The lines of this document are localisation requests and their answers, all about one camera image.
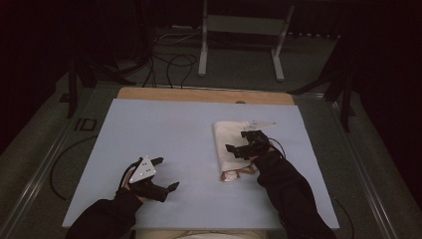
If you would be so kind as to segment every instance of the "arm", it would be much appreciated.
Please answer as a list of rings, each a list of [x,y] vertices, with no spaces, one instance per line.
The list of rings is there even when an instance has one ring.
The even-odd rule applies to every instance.
[[[287,160],[269,151],[253,162],[260,170],[258,183],[267,190],[290,239],[335,238],[317,213],[307,180]]]
[[[99,200],[87,208],[69,229],[66,239],[120,238],[135,224],[142,205],[136,195],[121,188],[114,200]]]

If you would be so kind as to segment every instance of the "metal frame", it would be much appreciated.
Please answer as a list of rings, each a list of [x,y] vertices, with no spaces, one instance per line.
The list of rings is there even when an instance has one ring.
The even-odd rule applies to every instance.
[[[288,33],[289,24],[292,19],[295,6],[289,8],[286,19],[262,19],[262,18],[242,18],[208,15],[208,0],[204,0],[203,18],[202,18],[202,47],[199,58],[198,75],[204,77],[207,71],[208,58],[208,31],[224,31],[235,33],[253,33],[279,36],[279,44],[271,51],[276,80],[282,82],[285,79],[282,64],[280,61],[280,52]]]

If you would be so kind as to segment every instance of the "wire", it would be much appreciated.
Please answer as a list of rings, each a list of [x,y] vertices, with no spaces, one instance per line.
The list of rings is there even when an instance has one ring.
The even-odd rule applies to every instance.
[[[152,59],[152,57],[150,57],[149,58],[149,60],[148,60],[148,62],[147,62],[147,68],[149,68],[149,72],[148,72],[148,76],[146,76],[146,79],[145,79],[145,81],[143,82],[143,85],[142,85],[142,87],[144,88],[145,87],[145,85],[146,85],[146,83],[148,82],[148,80],[149,80],[149,77],[152,75],[153,76],[153,79],[152,79],[152,85],[154,85],[155,84],[155,71],[154,71],[154,61],[153,61],[153,59]]]
[[[53,183],[53,174],[54,174],[54,169],[56,168],[56,165],[57,165],[57,163],[60,161],[60,159],[62,158],[62,156],[67,152],[67,151],[69,151],[70,149],[72,149],[73,147],[75,147],[75,146],[77,146],[78,144],[80,144],[80,143],[83,143],[83,142],[85,142],[85,141],[88,141],[88,140],[90,140],[90,139],[93,139],[93,138],[96,138],[96,137],[98,137],[98,135],[94,135],[94,136],[91,136],[91,137],[88,137],[88,138],[85,138],[85,139],[83,139],[83,140],[81,140],[81,141],[77,141],[77,142],[75,142],[74,144],[72,144],[72,145],[70,145],[69,147],[67,147],[65,150],[63,150],[58,156],[57,156],[57,158],[56,158],[56,160],[54,161],[54,163],[53,163],[53,166],[52,166],[52,168],[50,169],[50,187],[51,187],[51,189],[53,190],[53,192],[54,192],[54,194],[56,194],[60,199],[62,199],[62,200],[64,200],[64,201],[67,201],[67,202],[71,202],[71,199],[69,199],[69,198],[66,198],[65,196],[63,196],[62,194],[60,194],[57,190],[56,190],[56,188],[55,188],[55,186],[54,186],[54,183]]]
[[[124,173],[123,173],[123,176],[121,177],[121,180],[120,180],[120,183],[118,184],[118,188],[117,188],[117,191],[121,188],[121,187],[123,187],[123,184],[124,184],[124,179],[126,178],[126,175],[127,175],[127,173],[132,169],[132,168],[134,168],[134,167],[137,167],[138,165],[140,164],[140,160],[138,160],[138,161],[136,161],[136,162],[134,162],[134,163],[132,163],[125,171],[124,171]]]
[[[282,150],[282,151],[279,151],[276,147],[274,147],[273,146],[273,148],[275,149],[275,150],[277,150],[281,155],[282,155],[282,157],[283,157],[283,159],[286,159],[286,153],[285,153],[285,149],[282,147],[282,145],[277,141],[277,140],[275,140],[274,138],[271,138],[271,137],[269,137],[268,138],[269,140],[272,140],[272,141],[274,141],[274,142],[276,142],[278,145],[279,145],[279,147],[280,147],[280,149]]]
[[[340,203],[340,201],[337,200],[331,193],[328,193],[328,195],[341,207],[341,209],[344,211],[345,215],[347,216],[348,221],[350,222],[350,230],[351,230],[351,239],[354,238],[354,225],[351,221],[350,215],[348,215],[347,210],[343,207],[343,205]]]
[[[175,33],[173,33],[173,34],[165,34],[165,35],[162,35],[162,36],[158,37],[157,40],[155,41],[155,43],[156,44],[166,44],[166,45],[176,44],[176,43],[182,42],[182,41],[184,41],[186,39],[192,38],[192,37],[194,37],[196,35],[199,35],[199,34],[200,34],[200,30],[198,30],[195,33],[188,33],[188,34],[184,34],[184,33],[180,33],[180,34],[175,34]],[[161,42],[160,41],[161,39],[166,38],[166,37],[169,37],[169,36],[186,36],[186,37],[183,37],[183,38],[178,39],[178,40],[173,41],[173,42]]]
[[[171,58],[170,60],[165,60],[157,55],[163,55],[163,56],[173,56],[173,58]],[[180,83],[180,89],[183,89],[183,84],[186,81],[186,79],[190,76],[190,74],[192,73],[193,70],[193,65],[195,65],[197,63],[197,58],[192,55],[192,54],[160,54],[160,53],[155,53],[152,55],[154,58],[163,61],[165,63],[167,63],[167,69],[166,69],[166,77],[167,77],[167,82],[168,85],[170,86],[170,88],[173,89],[173,84],[171,82],[170,79],[170,67],[174,66],[174,67],[189,67],[189,72],[183,77],[181,83]],[[188,64],[175,64],[173,63],[176,59],[178,58],[184,58],[186,59],[189,63]]]

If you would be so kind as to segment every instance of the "white board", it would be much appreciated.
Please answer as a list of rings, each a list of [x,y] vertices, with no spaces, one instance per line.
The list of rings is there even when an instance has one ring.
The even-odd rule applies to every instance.
[[[114,100],[105,118],[63,226],[99,199],[113,199],[124,170],[141,156],[163,157],[156,185],[180,181],[164,203],[147,201],[134,228],[242,230],[281,228],[277,211],[256,179],[220,181],[213,123],[274,121],[263,132],[283,145],[287,159],[310,183],[317,210],[338,228],[308,133],[296,106]]]

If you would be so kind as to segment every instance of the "cloth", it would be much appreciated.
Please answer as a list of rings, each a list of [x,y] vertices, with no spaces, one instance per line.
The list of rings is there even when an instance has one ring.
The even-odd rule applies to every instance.
[[[243,146],[248,141],[241,137],[241,131],[249,126],[247,121],[217,121],[214,123],[214,139],[221,170],[222,181],[233,181],[239,177],[239,172],[255,173],[251,160],[236,158],[227,151],[226,144]]]

